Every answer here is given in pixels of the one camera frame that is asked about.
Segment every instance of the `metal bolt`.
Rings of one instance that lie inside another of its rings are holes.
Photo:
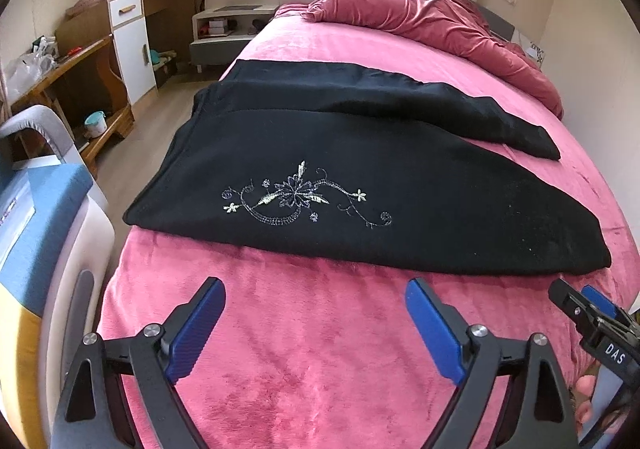
[[[160,325],[156,323],[151,323],[145,326],[143,330],[145,337],[155,337],[160,333]]]
[[[82,344],[85,344],[87,346],[94,344],[96,341],[98,340],[98,334],[94,334],[93,332],[90,334],[85,335],[82,338]]]
[[[486,337],[489,333],[489,329],[483,324],[474,324],[471,326],[471,333],[475,337]]]
[[[533,342],[535,342],[535,344],[537,344],[538,346],[546,346],[546,344],[549,342],[549,339],[546,338],[545,334],[534,334]]]

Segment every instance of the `white embroidered flower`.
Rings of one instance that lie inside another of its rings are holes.
[[[351,196],[354,196],[358,199],[358,202],[366,202],[367,199],[365,198],[367,196],[366,193],[363,193],[360,189],[358,189],[357,193],[353,193]]]

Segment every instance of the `wooden table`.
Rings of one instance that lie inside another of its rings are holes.
[[[94,60],[95,71],[102,85],[107,90],[111,101],[111,108],[104,109],[105,113],[110,114],[107,118],[107,131],[101,134],[100,137],[97,137],[97,139],[89,140],[88,145],[80,153],[94,178],[97,174],[95,157],[107,140],[113,134],[117,134],[124,139],[129,135],[134,125],[133,113],[129,105],[129,100],[127,99],[127,89],[120,77],[111,69],[110,55],[113,53],[112,41],[112,37],[109,35],[83,48],[80,52],[65,60],[55,70],[46,74],[46,76],[40,79],[37,84],[12,105],[14,114],[34,104],[48,106],[53,109],[62,122],[64,122],[69,134],[74,137],[74,139],[78,139],[78,135],[82,132],[82,127],[76,126],[75,129],[71,127],[53,88],[56,81],[62,79],[65,74],[70,73],[73,68],[87,63],[89,58]],[[29,156],[37,155],[33,147],[24,143],[23,145]]]

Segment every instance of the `white drawer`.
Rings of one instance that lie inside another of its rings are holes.
[[[142,0],[109,0],[111,28],[142,16]]]

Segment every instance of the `drawer handle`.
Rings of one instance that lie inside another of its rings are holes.
[[[124,16],[127,12],[131,12],[133,9],[136,8],[136,5],[130,5],[128,7],[122,7],[119,11],[118,14],[121,16]]]

